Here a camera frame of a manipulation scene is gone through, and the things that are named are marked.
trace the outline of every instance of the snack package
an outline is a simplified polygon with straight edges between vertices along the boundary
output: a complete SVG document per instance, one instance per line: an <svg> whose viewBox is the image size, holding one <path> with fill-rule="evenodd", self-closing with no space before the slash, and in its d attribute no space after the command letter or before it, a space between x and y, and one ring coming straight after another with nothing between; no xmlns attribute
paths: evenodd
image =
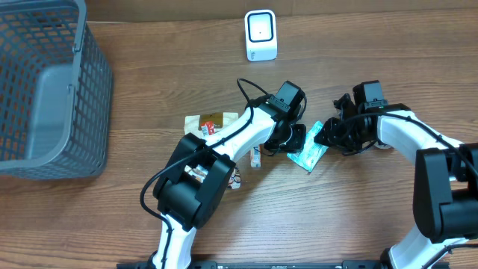
<svg viewBox="0 0 478 269"><path fill-rule="evenodd" d="M237 113L214 113L208 115L186 116L184 120L184 133L193 133L199 138L204 138L220 132L225 127L231 125L239 118ZM208 175L208 171L198 165L196 168L186 166L184 169L199 182L202 182ZM228 188L237 189L240 187L240 172L239 168L235 168L229 179Z"/></svg>

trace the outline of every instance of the white device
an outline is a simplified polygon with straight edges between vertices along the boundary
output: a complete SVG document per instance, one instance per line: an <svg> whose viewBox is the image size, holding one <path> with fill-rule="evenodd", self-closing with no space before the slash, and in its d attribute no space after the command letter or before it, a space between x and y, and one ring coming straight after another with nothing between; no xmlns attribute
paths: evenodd
<svg viewBox="0 0 478 269"><path fill-rule="evenodd" d="M249 61L277 58L276 15L271 10L252 10L244 17L246 54Z"/></svg>

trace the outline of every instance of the white plastic casing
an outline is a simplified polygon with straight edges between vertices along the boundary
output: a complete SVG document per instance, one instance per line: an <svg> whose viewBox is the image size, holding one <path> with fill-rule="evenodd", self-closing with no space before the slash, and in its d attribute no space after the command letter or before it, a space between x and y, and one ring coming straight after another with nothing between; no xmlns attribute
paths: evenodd
<svg viewBox="0 0 478 269"><path fill-rule="evenodd" d="M411 111L394 111L389 113L410 117L412 120L421 122ZM377 135L380 141L394 147L412 164L415 164L415 157L419 149L446 148L445 145L439 143L434 137L414 123L393 117L379 117ZM455 147L459 147L459 145L462 144L461 141L443 135L442 138ZM415 225L411 232L388 252L392 265L391 269L422 269L423 266L443 250L445 246L463 244L466 241L467 239L465 238L451 238L445 240L443 243L433 244L420 233Z"/></svg>
<svg viewBox="0 0 478 269"><path fill-rule="evenodd" d="M237 162L242 156L250 151L254 146L265 143L276 127L276 122L270 115L260 108L253 108L254 117L252 122L238 135L232 137L224 144L214 148L219 154L227 154L230 159ZM245 124L251 116L250 108L247 108L242 116L230 126L225 127L221 132L205 137L206 144L210 146L222 138L232 134ZM171 243L167 250L165 269L187 269L191 263L191 247L193 246L194 237L196 236L196 228L192 228L189 232L182 229L179 222L169 215L163 215L171 222L173 233L171 235ZM167 240L167 226L163 224L163 230L159 242L158 252L153 258L153 264L156 268L162 268L162 258L164 247Z"/></svg>
<svg viewBox="0 0 478 269"><path fill-rule="evenodd" d="M249 61L277 58L276 15L271 10L252 10L244 17L246 54Z"/></svg>

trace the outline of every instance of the basket handle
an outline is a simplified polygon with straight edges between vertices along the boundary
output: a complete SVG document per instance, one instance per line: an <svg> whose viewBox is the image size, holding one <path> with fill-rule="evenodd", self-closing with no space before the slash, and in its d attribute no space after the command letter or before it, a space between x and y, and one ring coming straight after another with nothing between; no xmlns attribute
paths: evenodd
<svg viewBox="0 0 478 269"><path fill-rule="evenodd" d="M73 44L73 53L81 52L83 48L84 29L87 26L87 5L84 0L75 0L78 5L78 22L76 24L75 43Z"/></svg>

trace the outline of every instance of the red label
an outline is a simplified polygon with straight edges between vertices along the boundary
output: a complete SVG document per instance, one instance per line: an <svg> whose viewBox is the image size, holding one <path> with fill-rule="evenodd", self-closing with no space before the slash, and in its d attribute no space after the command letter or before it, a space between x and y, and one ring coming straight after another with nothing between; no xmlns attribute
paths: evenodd
<svg viewBox="0 0 478 269"><path fill-rule="evenodd" d="M201 129L202 129L202 134L204 136L213 135L215 133L214 123L211 121L208 121L202 124Z"/></svg>

